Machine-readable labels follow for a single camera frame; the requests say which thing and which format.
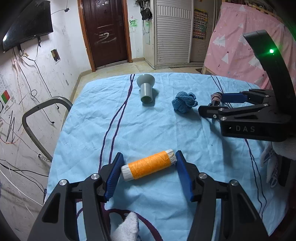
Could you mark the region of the left white knit glove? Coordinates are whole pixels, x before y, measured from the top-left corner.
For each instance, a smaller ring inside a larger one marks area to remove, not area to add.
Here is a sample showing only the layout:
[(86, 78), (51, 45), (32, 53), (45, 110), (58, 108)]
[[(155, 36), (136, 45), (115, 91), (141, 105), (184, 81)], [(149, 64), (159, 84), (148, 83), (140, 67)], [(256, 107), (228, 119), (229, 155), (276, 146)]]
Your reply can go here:
[(112, 241), (136, 241), (138, 238), (139, 223), (134, 212), (130, 212), (124, 222), (111, 234)]

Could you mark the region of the right white knit glove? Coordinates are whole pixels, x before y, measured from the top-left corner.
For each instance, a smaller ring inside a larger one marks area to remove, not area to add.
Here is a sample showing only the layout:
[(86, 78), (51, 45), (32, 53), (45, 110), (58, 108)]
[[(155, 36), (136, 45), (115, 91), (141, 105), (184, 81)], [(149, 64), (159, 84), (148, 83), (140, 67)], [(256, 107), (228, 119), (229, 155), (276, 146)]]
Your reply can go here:
[(291, 162), (295, 161), (295, 138), (283, 142), (267, 142), (260, 157), (261, 166), (267, 164), (266, 182), (271, 188), (285, 186)]

